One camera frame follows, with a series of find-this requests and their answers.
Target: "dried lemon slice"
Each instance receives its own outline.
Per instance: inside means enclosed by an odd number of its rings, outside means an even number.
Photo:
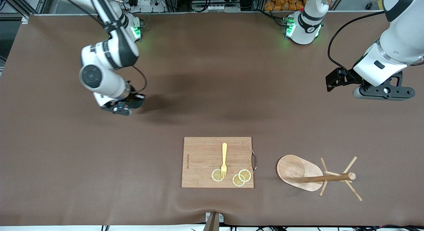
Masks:
[[[215,169],[212,172],[212,179],[216,182],[220,182],[220,181],[224,180],[224,177],[222,177],[222,175],[221,175],[221,169]]]
[[[250,171],[247,169],[242,169],[238,173],[239,180],[242,182],[248,182],[252,178],[252,174],[250,174]]]
[[[241,187],[244,186],[244,182],[242,182],[239,178],[238,178],[238,174],[235,174],[233,176],[233,184],[237,187]]]

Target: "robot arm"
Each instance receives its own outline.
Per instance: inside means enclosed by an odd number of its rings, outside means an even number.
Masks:
[[[137,91],[114,70],[133,66],[139,50],[134,38],[125,25],[127,18],[113,0],[77,0],[96,9],[110,39],[83,48],[81,52],[82,68],[80,81],[94,93],[99,106],[114,114],[129,116],[131,108],[138,108],[144,101],[144,95]]]
[[[96,8],[91,0],[70,0],[77,5],[85,6],[86,8],[89,8],[93,11],[97,11],[98,8]],[[124,28],[127,30],[133,41],[140,41],[141,40],[141,27],[142,21],[138,17],[135,17],[132,14],[124,13],[119,6],[117,2],[114,0],[106,0],[109,2],[109,5],[111,6],[111,11],[115,12],[119,19],[121,20],[121,23],[123,24]]]
[[[327,90],[359,83],[353,92],[359,99],[406,100],[415,92],[402,87],[402,70],[424,56],[424,24],[417,21],[424,14],[424,0],[383,0],[384,12],[390,22],[382,33],[349,70],[335,69],[327,77]],[[396,85],[390,81],[396,79]]]
[[[311,43],[318,36],[328,9],[327,0],[306,0],[303,11],[288,16],[293,18],[293,23],[285,29],[286,37],[301,45]]]

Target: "brown tablecloth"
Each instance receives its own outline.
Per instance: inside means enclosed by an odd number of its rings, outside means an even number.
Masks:
[[[166,225],[218,211],[231,225],[424,225],[423,67],[404,71],[415,98],[328,93],[333,33],[360,14],[328,14],[300,46],[262,14],[154,15],[138,43],[147,99],[131,117],[100,110],[79,82],[80,50],[107,38],[89,17],[30,17],[0,78],[1,225]],[[356,22],[333,43],[346,67],[388,26]],[[142,77],[118,71],[136,88]],[[185,136],[251,136],[254,189],[181,188]],[[333,172],[323,197],[283,183],[294,154]]]

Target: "fork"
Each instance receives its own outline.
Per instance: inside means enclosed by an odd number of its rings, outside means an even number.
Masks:
[[[227,159],[227,143],[224,142],[222,144],[222,166],[221,166],[221,176],[223,179],[227,175],[227,165],[225,164],[225,160]]]

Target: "wooden pole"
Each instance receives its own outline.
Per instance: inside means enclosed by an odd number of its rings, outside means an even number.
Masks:
[[[346,173],[350,167],[353,165],[353,163],[356,161],[357,157],[353,157],[353,159],[350,161],[349,165],[346,167],[346,169],[343,171],[343,173]]]
[[[356,175],[353,172],[343,173],[341,176],[336,175],[322,175],[322,176],[314,176],[314,177],[303,177],[301,178],[299,183],[301,182],[323,182],[327,181],[349,181],[356,179]]]
[[[321,157],[321,163],[322,166],[324,167],[324,171],[327,171],[327,166],[325,165],[324,159]]]
[[[319,193],[319,196],[322,196],[322,194],[324,193],[325,187],[327,187],[327,180],[324,181],[324,184],[322,185],[322,189],[321,192]]]
[[[359,199],[359,201],[362,201],[362,198],[358,195],[358,193],[356,192],[356,190],[353,189],[353,186],[351,184],[349,184],[349,182],[347,182],[347,181],[345,181],[345,183],[346,183],[347,186],[349,186],[349,188],[356,195],[356,197]]]

